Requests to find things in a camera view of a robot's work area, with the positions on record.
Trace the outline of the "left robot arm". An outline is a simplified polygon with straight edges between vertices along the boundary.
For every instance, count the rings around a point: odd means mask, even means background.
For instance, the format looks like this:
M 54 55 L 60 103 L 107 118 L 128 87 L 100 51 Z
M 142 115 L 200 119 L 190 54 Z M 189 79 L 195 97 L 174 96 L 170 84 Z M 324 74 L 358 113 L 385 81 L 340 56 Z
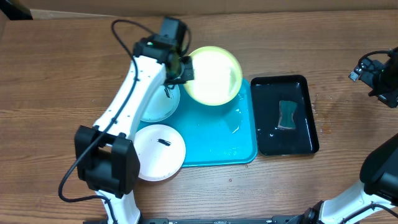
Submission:
M 128 51 L 129 72 L 107 110 L 93 127 L 75 134 L 76 161 L 71 170 L 95 191 L 106 208 L 108 223 L 139 223 L 133 188 L 140 162 L 133 145 L 138 125 L 155 91 L 193 80 L 192 60 L 183 37 L 152 34 Z

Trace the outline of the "white pink-rimmed plate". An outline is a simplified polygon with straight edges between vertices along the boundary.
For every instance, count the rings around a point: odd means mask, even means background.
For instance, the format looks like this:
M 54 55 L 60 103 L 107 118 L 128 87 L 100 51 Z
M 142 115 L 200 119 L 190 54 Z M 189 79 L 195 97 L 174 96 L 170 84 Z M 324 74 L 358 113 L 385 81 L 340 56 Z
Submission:
M 134 147 L 141 163 L 139 178 L 150 182 L 162 181 L 176 174 L 186 156 L 183 137 L 174 128 L 163 124 L 139 130 Z

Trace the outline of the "yellow-green plate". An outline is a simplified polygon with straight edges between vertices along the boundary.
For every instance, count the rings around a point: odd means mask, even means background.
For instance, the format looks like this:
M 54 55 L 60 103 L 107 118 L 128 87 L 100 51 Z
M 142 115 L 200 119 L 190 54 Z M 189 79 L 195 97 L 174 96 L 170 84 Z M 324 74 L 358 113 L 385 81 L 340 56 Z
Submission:
M 207 106 L 230 102 L 239 92 L 243 72 L 236 57 L 221 47 L 200 47 L 190 53 L 194 79 L 183 86 L 195 101 Z

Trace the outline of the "green scrubbing sponge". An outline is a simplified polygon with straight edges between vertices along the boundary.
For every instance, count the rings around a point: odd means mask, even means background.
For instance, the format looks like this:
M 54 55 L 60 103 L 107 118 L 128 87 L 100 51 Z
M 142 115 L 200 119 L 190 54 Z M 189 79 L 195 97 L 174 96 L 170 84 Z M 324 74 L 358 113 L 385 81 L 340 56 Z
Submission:
M 279 102 L 279 121 L 278 129 L 295 129 L 294 114 L 297 109 L 296 102 L 293 101 L 280 101 Z

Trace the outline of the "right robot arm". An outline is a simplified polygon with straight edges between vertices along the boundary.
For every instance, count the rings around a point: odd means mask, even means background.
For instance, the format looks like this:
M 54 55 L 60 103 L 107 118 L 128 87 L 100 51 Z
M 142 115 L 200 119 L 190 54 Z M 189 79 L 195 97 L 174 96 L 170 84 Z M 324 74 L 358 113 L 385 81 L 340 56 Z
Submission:
M 397 48 L 363 55 L 350 73 L 390 108 L 397 108 Z M 376 148 L 364 160 L 357 183 L 339 196 L 319 201 L 303 214 L 286 219 L 287 224 L 359 223 L 373 213 L 385 210 L 393 216 L 397 206 L 397 135 Z

